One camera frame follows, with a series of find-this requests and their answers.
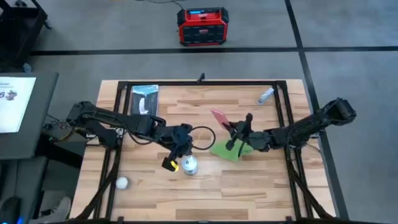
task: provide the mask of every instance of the pink object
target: pink object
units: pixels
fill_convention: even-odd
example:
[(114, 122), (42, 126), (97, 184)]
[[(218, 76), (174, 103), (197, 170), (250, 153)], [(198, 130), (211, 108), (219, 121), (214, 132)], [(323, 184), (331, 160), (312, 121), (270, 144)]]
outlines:
[(228, 119), (226, 119), (226, 116), (223, 112), (218, 111), (218, 110), (211, 110), (211, 113), (213, 113), (214, 117), (216, 118), (218, 123), (221, 125), (221, 127), (226, 129), (223, 124), (226, 124), (229, 126), (229, 121), (228, 121)]

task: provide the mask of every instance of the red power station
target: red power station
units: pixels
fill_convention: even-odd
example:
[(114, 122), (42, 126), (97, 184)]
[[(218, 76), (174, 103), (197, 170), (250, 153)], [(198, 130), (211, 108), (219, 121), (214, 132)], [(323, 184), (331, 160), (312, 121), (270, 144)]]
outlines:
[(177, 13), (180, 43), (220, 45), (226, 41), (228, 22), (228, 11), (224, 7), (180, 10)]

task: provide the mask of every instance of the white ball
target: white ball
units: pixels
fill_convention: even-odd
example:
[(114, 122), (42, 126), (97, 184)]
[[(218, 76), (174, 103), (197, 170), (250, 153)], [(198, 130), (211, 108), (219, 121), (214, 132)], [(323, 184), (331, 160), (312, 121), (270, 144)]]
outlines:
[(129, 179), (127, 177), (119, 177), (116, 181), (116, 187), (119, 190), (124, 190), (129, 185)]

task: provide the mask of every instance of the silver can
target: silver can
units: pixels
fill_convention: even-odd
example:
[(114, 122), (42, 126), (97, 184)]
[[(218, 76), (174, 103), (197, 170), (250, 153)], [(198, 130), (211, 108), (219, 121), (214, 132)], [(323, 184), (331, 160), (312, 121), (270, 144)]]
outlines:
[(198, 172), (198, 160), (193, 155), (185, 156), (182, 159), (182, 168), (187, 175), (195, 175)]

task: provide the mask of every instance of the black floor line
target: black floor line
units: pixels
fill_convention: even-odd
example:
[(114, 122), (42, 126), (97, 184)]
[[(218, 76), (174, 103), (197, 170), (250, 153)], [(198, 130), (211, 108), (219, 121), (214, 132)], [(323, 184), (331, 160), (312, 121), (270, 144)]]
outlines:
[(31, 56), (54, 55), (134, 55), (134, 54), (196, 54), (196, 53), (273, 53), (273, 52), (389, 52), (398, 46), (379, 47), (218, 47), (181, 49), (109, 49), (109, 50), (35, 50)]
[[(315, 87), (313, 85), (310, 68), (308, 66), (308, 61), (305, 56), (305, 51), (303, 48), (303, 42), (299, 32), (299, 26), (297, 25), (296, 18), (294, 16), (294, 11), (290, 0), (285, 0), (285, 5), (287, 9), (287, 13), (289, 15), (290, 23), (293, 28), (294, 38), (296, 40), (297, 48), (298, 48), (298, 56), (300, 57), (300, 61), (303, 68), (304, 79), (307, 84), (308, 94), (310, 95), (310, 101), (312, 105), (312, 109), (315, 111), (319, 109), (319, 102), (317, 98), (317, 94), (315, 92)], [(334, 199), (335, 206), (337, 208), (336, 214), (344, 219), (348, 220), (348, 212), (346, 208), (346, 204), (344, 201), (343, 192), (341, 191), (340, 181), (338, 180), (337, 171), (335, 167), (335, 163), (333, 160), (333, 155), (331, 154), (330, 145), (325, 132), (320, 134), (320, 140), (322, 145), (323, 157), (325, 162), (325, 169), (328, 172), (330, 188), (332, 191), (332, 197)]]

